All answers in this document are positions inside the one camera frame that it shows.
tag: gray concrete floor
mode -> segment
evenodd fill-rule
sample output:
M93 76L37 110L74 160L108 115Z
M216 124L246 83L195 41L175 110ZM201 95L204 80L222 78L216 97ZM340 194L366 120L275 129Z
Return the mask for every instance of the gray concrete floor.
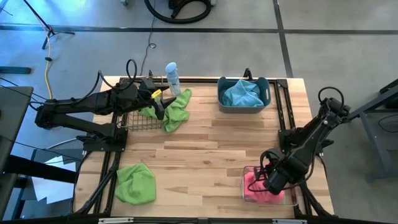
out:
M50 24L60 26L150 27L152 16L143 1L130 0L123 7L118 0L52 0L30 3ZM166 0L157 0L157 9L169 14ZM259 28L275 29L272 0L217 0L210 16L196 24L173 26L161 21L155 27ZM398 29L398 3L394 0L280 0L286 29ZM192 3L182 16L202 9ZM37 24L20 0L8 0L0 12L0 22ZM52 39L50 82L56 98L83 96L94 83L96 72L124 75L124 65L134 58L140 65L148 33L77 32ZM30 85L47 97L44 82L43 32L0 31L0 64L32 67L30 75L1 75L19 85ZM286 35L295 78L304 78L312 113L318 111L317 92L324 86L343 91L353 109L377 96L384 85L397 78L398 40L396 35ZM246 67L255 76L286 77L278 34L160 33L152 36L144 74L151 69L163 75L167 62L176 61L181 75L236 76ZM76 131L47 131L34 124L35 113L28 110L17 140L37 147L75 137ZM81 114L91 119L91 114ZM377 172L376 154L369 146L362 124L353 121L333 131L335 144L325 149L325 162L333 207L344 218L395 223L398 220L398 181L368 184L364 176ZM15 146L13 154L30 157L30 149ZM43 214L65 205L46 208ZM39 217L26 211L27 217Z

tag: wooden tabletop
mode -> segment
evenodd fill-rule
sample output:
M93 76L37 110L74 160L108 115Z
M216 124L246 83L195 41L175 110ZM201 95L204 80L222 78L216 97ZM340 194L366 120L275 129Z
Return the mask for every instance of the wooden tabletop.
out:
M106 79L115 84L120 77ZM296 126L304 126L312 118L304 80L291 78L288 84ZM271 88L272 103L262 112L224 114L218 110L216 83L182 83L181 86L183 90L192 90L186 108L190 112L189 121L171 134L162 129L130 131L120 161L120 168L140 162L149 167L156 179L156 201L133 206L115 197L112 216L293 218L291 206L247 203L241 193L243 167L258 166L260 154L278 146L280 127L274 89ZM108 88L103 83L101 91ZM164 97L170 96L166 90ZM281 97L286 117L283 94ZM94 122L108 123L111 117L94 116ZM83 206L98 185L103 157L103 152L93 152L84 162L76 186L75 210ZM316 160L307 183L323 207L333 213L320 161ZM296 192L302 201L298 188ZM101 211L107 195L108 189L105 189Z

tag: green towel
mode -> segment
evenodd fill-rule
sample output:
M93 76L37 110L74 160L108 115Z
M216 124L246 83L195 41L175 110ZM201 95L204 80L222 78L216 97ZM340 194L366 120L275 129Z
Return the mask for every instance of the green towel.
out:
M163 129L165 132L171 133L177 130L182 121L188 121L189 112L185 111L185 107L188 105L191 95L192 91L190 89L186 89L183 93L178 95L177 99L175 99L171 105L166 108L163 119ZM153 107L144 108L140 110L139 114L157 119L155 109Z
M155 176L145 164L119 169L117 173L119 185L114 194L120 201L142 205L155 200Z

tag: black hose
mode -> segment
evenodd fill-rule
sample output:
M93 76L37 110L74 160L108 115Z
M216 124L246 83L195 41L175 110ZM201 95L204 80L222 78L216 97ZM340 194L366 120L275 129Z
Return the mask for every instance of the black hose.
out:
M180 10L188 3L193 2L193 1L200 1L203 2L206 5L206 10L195 17L189 18L189 19L176 19L175 17L178 15ZM211 2L210 0L183 0L181 1L177 7L173 10L172 18L165 17L161 14L159 14L150 4L149 0L144 0L145 5L147 6L148 10L150 13L152 13L156 18L160 19L163 22L167 22L170 24L190 24L194 22L198 22L202 19L204 19L211 11Z

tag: blue towel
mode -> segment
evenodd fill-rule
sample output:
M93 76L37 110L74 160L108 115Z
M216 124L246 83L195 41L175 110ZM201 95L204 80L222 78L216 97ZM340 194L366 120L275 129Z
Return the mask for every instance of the blue towel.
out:
M264 106L259 98L260 88L255 83L239 80L221 97L224 106Z

